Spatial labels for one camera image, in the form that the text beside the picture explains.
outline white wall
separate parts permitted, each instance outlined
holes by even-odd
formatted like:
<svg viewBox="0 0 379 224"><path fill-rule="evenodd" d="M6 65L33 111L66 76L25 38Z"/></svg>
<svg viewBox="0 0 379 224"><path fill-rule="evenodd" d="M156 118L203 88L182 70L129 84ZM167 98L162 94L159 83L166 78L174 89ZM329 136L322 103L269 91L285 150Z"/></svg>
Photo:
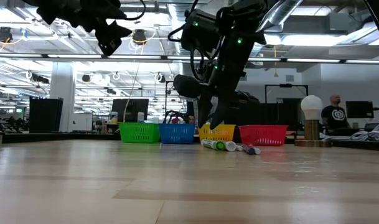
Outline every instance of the white wall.
<svg viewBox="0 0 379 224"><path fill-rule="evenodd" d="M249 69L247 70L247 81L240 81L236 90L246 91L258 98L260 102L265 101L265 84L285 84L286 75L294 75L293 85L302 85L302 75L297 73L295 68L279 68L279 77L274 77L275 69ZM304 98L304 95L297 88L268 87L268 103L275 103L277 98Z"/></svg>
<svg viewBox="0 0 379 224"><path fill-rule="evenodd" d="M324 106L330 105L329 98L339 94L341 107L346 101L372 101L379 107L379 65L316 65L302 73L303 84L310 86L310 95L322 99ZM379 123L379 111L375 119L349 119L349 123Z"/></svg>

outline computer monitor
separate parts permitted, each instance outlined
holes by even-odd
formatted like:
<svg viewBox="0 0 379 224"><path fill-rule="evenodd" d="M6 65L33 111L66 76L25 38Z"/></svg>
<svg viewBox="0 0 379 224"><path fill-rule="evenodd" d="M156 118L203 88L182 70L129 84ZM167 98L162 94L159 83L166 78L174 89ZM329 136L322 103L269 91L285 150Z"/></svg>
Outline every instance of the computer monitor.
<svg viewBox="0 0 379 224"><path fill-rule="evenodd" d="M123 122L127 102L127 99L113 100L112 111L118 113L118 122ZM126 110L126 122L138 122L138 112L143 112L144 119L147 120L148 106L149 99L130 99Z"/></svg>
<svg viewBox="0 0 379 224"><path fill-rule="evenodd" d="M371 101L347 101L348 118L374 118L373 103Z"/></svg>

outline lamp shade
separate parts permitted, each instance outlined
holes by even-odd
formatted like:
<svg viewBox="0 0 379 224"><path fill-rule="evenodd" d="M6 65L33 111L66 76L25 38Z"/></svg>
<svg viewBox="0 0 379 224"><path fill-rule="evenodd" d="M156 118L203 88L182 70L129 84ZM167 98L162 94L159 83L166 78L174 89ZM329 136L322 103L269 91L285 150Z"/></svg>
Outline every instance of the lamp shade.
<svg viewBox="0 0 379 224"><path fill-rule="evenodd" d="M301 101L301 109L306 120L318 120L323 106L322 100L317 96L307 96Z"/></svg>

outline red object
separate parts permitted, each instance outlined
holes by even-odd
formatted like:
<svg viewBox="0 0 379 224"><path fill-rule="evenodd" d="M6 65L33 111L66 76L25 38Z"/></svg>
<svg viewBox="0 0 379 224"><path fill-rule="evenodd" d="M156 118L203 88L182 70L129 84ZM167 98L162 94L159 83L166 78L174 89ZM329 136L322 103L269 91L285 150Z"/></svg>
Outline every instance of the red object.
<svg viewBox="0 0 379 224"><path fill-rule="evenodd" d="M171 123L173 124L178 124L178 122L179 122L179 118L174 118L171 120Z"/></svg>
<svg viewBox="0 0 379 224"><path fill-rule="evenodd" d="M255 146L282 146L288 126L246 125L240 126L240 138L243 144Z"/></svg>

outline black t-shirt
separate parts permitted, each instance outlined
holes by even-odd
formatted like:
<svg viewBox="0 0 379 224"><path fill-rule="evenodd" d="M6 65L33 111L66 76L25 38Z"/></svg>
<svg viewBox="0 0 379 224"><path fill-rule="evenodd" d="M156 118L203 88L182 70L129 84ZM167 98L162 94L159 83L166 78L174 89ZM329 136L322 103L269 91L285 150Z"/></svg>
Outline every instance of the black t-shirt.
<svg viewBox="0 0 379 224"><path fill-rule="evenodd" d="M322 118L327 118L330 129L347 128L348 122L345 111L341 107L327 106L322 110Z"/></svg>

